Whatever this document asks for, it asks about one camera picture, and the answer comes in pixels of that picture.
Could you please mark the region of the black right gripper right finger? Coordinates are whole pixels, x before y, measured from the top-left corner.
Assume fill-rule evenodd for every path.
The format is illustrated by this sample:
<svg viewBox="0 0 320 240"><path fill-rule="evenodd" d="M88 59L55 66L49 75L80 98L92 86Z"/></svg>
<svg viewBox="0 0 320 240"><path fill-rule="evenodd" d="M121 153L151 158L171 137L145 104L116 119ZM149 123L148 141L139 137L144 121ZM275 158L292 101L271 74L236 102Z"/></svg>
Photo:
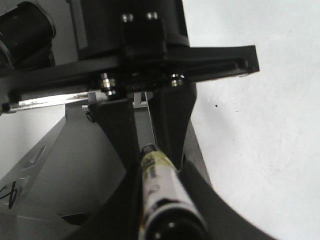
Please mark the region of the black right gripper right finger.
<svg viewBox="0 0 320 240"><path fill-rule="evenodd" d="M178 176L203 216L211 240L271 240L273 237L244 219L213 190L191 158L183 161L187 128L197 99L194 84L153 92L149 110L157 146L172 159Z"/></svg>

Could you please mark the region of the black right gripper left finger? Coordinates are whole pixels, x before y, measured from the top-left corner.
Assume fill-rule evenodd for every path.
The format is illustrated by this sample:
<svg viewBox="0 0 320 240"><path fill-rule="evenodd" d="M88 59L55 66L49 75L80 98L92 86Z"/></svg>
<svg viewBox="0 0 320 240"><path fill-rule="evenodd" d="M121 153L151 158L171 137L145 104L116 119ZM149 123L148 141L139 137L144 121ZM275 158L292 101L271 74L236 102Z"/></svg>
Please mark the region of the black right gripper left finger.
<svg viewBox="0 0 320 240"><path fill-rule="evenodd" d="M142 169L133 103L91 103L89 112L110 140L126 173L99 211L68 240L136 240L142 210Z"/></svg>

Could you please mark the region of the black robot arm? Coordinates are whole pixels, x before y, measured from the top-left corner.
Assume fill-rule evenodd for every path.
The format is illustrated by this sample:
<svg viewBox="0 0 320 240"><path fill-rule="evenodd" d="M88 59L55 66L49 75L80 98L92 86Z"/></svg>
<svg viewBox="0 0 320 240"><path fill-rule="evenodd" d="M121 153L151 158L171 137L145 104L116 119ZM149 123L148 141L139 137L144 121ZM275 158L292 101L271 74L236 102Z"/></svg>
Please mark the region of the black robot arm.
<svg viewBox="0 0 320 240"><path fill-rule="evenodd" d="M184 146L198 82L259 71L256 47L191 47L180 0L70 0L78 60L56 65L37 3L0 17L0 112L86 101L126 174L70 240L269 240L228 206Z"/></svg>

